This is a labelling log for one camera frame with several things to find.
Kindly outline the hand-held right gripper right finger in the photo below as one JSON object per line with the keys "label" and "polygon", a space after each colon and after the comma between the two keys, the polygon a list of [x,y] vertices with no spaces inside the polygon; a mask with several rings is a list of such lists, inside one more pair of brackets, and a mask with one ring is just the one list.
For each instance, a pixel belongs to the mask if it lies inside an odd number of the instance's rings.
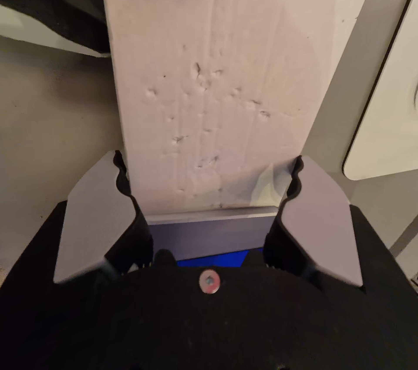
{"label": "hand-held right gripper right finger", "polygon": [[320,272],[363,286],[350,203],[311,158],[299,156],[291,183],[265,237],[267,266],[310,279]]}

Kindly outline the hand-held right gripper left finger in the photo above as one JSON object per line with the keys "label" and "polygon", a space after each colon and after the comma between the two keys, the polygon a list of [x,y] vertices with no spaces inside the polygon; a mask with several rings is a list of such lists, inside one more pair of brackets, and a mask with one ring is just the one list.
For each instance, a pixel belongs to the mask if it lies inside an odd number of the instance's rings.
{"label": "hand-held right gripper left finger", "polygon": [[54,272],[64,283],[100,269],[111,278],[153,261],[153,237],[118,150],[106,153],[70,191]]}

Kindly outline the blue cube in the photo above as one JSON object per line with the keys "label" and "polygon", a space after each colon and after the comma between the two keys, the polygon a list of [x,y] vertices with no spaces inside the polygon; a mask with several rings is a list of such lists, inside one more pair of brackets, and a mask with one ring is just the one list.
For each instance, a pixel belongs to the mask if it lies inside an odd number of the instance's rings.
{"label": "blue cube", "polygon": [[258,247],[249,250],[178,260],[176,261],[176,265],[184,268],[239,268],[245,266],[265,267],[265,262],[263,249]]}

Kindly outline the white board with black edge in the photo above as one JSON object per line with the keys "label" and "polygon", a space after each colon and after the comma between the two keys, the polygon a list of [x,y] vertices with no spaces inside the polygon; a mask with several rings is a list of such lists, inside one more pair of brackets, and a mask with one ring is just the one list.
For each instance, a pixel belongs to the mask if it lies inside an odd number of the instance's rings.
{"label": "white board with black edge", "polygon": [[418,0],[407,0],[344,159],[352,181],[418,168]]}

